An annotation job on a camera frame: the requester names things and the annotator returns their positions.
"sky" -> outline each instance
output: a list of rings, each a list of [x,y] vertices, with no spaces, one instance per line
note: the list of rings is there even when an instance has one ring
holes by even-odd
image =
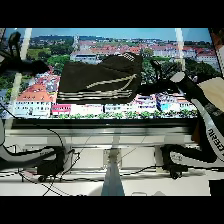
[[[16,28],[23,37],[25,28]],[[9,37],[15,28],[7,28],[5,36]],[[184,41],[211,42],[208,28],[182,28]],[[175,28],[33,28],[32,37],[46,35],[101,36],[112,38],[149,38],[176,41]]]

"metal post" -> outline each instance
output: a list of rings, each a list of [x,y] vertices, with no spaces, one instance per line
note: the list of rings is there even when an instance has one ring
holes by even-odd
[[[101,196],[125,196],[121,177],[117,167],[118,149],[110,150],[107,172]]]

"folded black cloth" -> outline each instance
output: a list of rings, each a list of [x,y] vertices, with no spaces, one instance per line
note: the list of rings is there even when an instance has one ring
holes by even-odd
[[[125,104],[141,85],[142,57],[113,55],[97,65],[67,62],[59,83],[57,103]]]

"television screen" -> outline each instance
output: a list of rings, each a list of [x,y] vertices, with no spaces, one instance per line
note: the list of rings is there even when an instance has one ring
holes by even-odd
[[[37,119],[153,119],[193,118],[196,108],[183,95],[174,93],[137,95],[129,104],[57,104],[57,91],[67,61],[100,63],[108,55],[125,52],[143,56],[142,83],[154,83],[154,58],[166,71],[174,63],[183,66],[179,43],[183,41],[185,72],[198,81],[221,76],[219,62],[207,28],[6,28],[1,49],[8,50],[8,38],[19,31],[20,47],[27,60],[43,60],[49,71],[35,78],[23,75],[16,97],[15,73],[0,77],[1,102],[16,117]],[[3,109],[1,117],[10,117]]]

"black garment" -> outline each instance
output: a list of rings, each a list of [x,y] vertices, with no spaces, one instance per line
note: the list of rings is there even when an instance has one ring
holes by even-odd
[[[142,57],[108,56],[97,65],[68,62],[62,71],[57,103],[125,104],[141,85]]]

